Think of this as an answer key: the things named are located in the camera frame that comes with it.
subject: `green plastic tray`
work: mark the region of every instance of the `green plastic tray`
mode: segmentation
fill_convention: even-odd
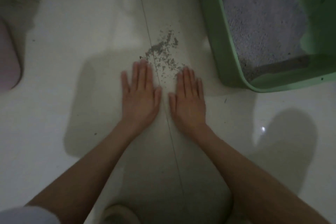
[[[264,74],[249,83],[238,61],[222,0],[200,0],[219,78],[225,86],[275,92],[336,79],[336,0],[298,1],[309,21],[300,41],[309,54],[309,66]]]

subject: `hand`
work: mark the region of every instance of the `hand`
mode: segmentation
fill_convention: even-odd
[[[195,139],[197,129],[206,126],[205,102],[201,79],[185,67],[177,75],[176,94],[169,93],[171,116],[177,128]]]
[[[122,122],[135,138],[155,119],[159,112],[161,87],[154,88],[152,67],[146,60],[133,63],[131,85],[127,73],[121,73],[123,88]]]

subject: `white tile floor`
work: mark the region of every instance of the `white tile floor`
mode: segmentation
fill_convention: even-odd
[[[163,42],[166,53],[148,55],[164,88],[160,114],[125,152],[87,223],[115,202],[144,223],[225,218],[228,188],[169,117],[166,93],[184,65],[204,80],[214,131],[336,222],[335,83],[271,94],[224,87],[198,0],[0,0],[0,15],[24,63],[20,84],[0,95],[0,210],[26,203],[111,130],[120,72]]]

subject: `pink object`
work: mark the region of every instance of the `pink object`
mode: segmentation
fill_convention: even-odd
[[[0,19],[0,93],[13,88],[20,80],[18,57],[5,23]]]

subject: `floor seam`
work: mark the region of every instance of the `floor seam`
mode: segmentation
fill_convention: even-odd
[[[146,22],[147,34],[148,34],[148,38],[149,38],[150,47],[152,48],[153,45],[152,45],[151,37],[149,35],[149,28],[148,28],[147,17],[146,17],[146,13],[145,13],[145,8],[144,8],[144,2],[143,2],[143,0],[141,0],[141,5],[142,5],[142,10],[143,10],[143,15],[145,17],[145,22]],[[157,80],[159,81],[159,85],[161,86],[160,77],[159,77],[159,74],[158,74],[158,70],[157,70],[157,66],[156,66],[155,57],[154,57],[154,53],[153,52],[152,52],[152,56],[153,56],[153,62],[154,62],[154,66],[155,66]],[[175,147],[174,147],[174,143],[173,143],[173,137],[172,137],[172,133],[171,133],[170,125],[169,125],[169,120],[168,120],[168,114],[166,112],[166,106],[165,106],[164,102],[163,102],[163,107],[164,107],[164,112],[165,112],[165,115],[166,115],[167,125],[168,125],[168,129],[169,129],[170,141],[171,141],[171,144],[173,146],[173,152],[174,152],[176,167],[177,167],[178,176],[179,176],[179,180],[180,180],[180,185],[181,185],[181,189],[182,189],[182,196],[183,196],[183,199],[184,199],[185,207],[187,209],[187,201],[186,201],[186,198],[185,198],[184,188],[183,188],[183,184],[182,184],[181,172],[180,172],[179,164],[178,164],[177,158],[176,158],[176,152],[175,152]]]

